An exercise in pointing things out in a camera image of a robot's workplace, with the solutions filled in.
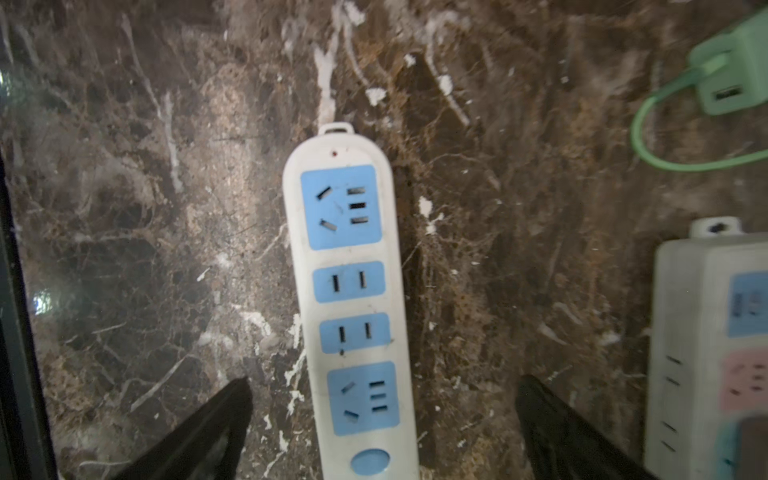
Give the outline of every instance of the power strip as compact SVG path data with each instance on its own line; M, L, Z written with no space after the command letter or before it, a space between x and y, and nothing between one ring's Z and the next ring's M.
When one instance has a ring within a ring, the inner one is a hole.
M768 414L768 233L735 217L690 233L656 254L645 466L661 480L757 480L745 447Z
M302 143L283 196L324 478L419 478L392 169L333 123Z

